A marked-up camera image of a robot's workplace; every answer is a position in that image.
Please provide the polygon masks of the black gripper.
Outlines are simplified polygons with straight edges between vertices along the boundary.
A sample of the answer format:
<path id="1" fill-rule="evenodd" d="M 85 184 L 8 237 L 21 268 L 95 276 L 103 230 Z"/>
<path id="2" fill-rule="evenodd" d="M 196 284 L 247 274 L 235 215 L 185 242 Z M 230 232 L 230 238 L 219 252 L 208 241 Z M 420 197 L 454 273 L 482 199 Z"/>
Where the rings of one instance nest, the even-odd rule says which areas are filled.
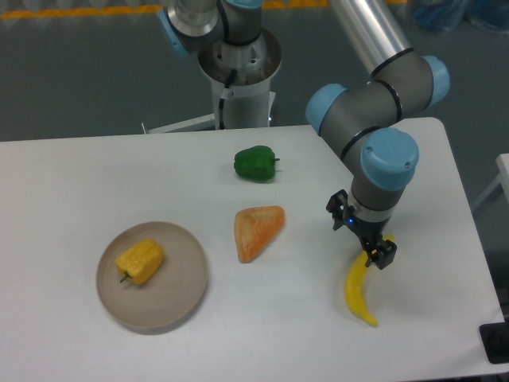
<path id="1" fill-rule="evenodd" d="M 376 265 L 382 270 L 393 263 L 397 244 L 394 237 L 383 237 L 392 209 L 375 211 L 359 204 L 348 206 L 348 194 L 341 189 L 330 197 L 326 210 L 331 214 L 334 231 L 346 225 L 358 236 L 361 246 L 367 248 L 365 267 Z"/>

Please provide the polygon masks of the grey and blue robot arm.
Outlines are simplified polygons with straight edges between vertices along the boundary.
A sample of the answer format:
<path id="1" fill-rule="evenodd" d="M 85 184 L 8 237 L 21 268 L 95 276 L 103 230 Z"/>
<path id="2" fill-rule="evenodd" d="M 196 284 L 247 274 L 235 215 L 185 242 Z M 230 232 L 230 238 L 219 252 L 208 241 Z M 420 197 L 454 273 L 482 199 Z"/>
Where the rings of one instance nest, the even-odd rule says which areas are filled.
<path id="1" fill-rule="evenodd" d="M 419 153 L 396 124 L 442 100 L 449 72 L 436 57 L 411 47 L 382 1 L 333 1 L 332 10 L 370 73 L 368 84 L 349 91 L 329 84 L 309 100 L 305 116 L 353 176 L 327 210 L 336 228 L 356 234 L 367 265 L 390 265 L 397 247 L 383 228 L 410 183 Z M 267 127 L 270 80 L 282 54 L 262 27 L 259 1 L 171 1 L 158 12 L 179 55 L 197 53 L 211 84 L 219 130 Z"/>

